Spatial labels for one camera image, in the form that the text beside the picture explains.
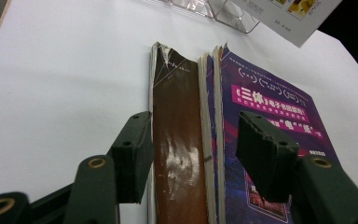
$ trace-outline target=book cover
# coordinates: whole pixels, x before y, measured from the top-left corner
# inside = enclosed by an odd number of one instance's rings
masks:
[[[151,56],[157,223],[207,223],[198,64],[159,43]]]
[[[290,204],[264,202],[235,155],[239,112],[251,111],[267,118],[298,142],[299,156],[313,154],[338,161],[315,103],[299,88],[246,62],[227,46],[219,59],[220,70],[214,79],[221,84],[222,104],[220,109],[215,107],[216,113],[221,111],[216,116],[221,117],[221,123],[216,120],[216,127],[223,127],[223,147],[218,148],[223,157],[218,156],[218,160],[224,164],[224,181],[218,186],[225,193],[219,197],[225,214],[220,223],[293,223]]]

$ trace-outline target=clear plastic box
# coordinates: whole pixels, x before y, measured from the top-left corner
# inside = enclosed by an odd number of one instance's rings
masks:
[[[248,34],[259,21],[229,0],[155,0],[179,7]]]

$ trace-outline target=book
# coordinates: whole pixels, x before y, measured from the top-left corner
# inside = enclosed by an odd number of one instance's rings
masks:
[[[200,81],[201,129],[204,145],[205,184],[208,204],[208,222],[217,223],[217,147],[214,122],[213,57],[204,53],[198,60]]]
[[[151,52],[149,109],[156,222],[207,223],[198,64],[159,42]]]
[[[301,47],[342,0],[231,1],[283,38]]]
[[[250,111],[267,118],[298,142],[298,156],[320,155],[338,162],[315,103],[227,45],[216,47],[213,59],[218,223],[293,223],[290,202],[265,202],[235,155],[239,113]]]

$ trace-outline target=white table surface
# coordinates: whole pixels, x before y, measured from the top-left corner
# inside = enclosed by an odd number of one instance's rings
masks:
[[[193,61],[228,42],[306,91],[358,186],[358,64],[335,38],[317,31],[299,49],[263,24],[244,35],[145,0],[11,0],[0,28],[0,193],[34,202],[105,154],[147,110],[156,41]],[[120,208],[121,223],[146,223],[145,198]]]

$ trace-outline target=purple book cover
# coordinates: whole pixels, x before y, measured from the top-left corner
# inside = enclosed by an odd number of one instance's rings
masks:
[[[239,112],[258,113],[289,134],[300,145],[299,156],[314,154],[338,161],[312,98],[227,47],[221,57],[221,88],[226,223],[293,223],[290,204],[263,203],[235,156]]]

